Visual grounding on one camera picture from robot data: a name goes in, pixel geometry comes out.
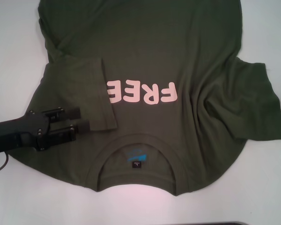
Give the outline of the dark green FREE t-shirt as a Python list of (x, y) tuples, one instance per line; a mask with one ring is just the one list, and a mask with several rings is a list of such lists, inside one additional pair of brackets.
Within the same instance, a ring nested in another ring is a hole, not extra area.
[(40, 0), (49, 62), (28, 106), (79, 107), (90, 132), (19, 162), (94, 191), (215, 182), (248, 140), (281, 140), (263, 63), (238, 58), (240, 0)]

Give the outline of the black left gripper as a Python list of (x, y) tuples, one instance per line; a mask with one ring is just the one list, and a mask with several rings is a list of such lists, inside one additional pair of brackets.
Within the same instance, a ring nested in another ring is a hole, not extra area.
[(81, 118), (79, 107), (65, 110), (58, 107), (44, 112), (28, 113), (20, 118), (0, 122), (0, 153), (23, 147), (49, 149), (52, 146), (72, 142), (77, 135), (90, 132), (88, 120), (67, 123), (66, 126), (51, 129), (50, 122), (76, 120)]

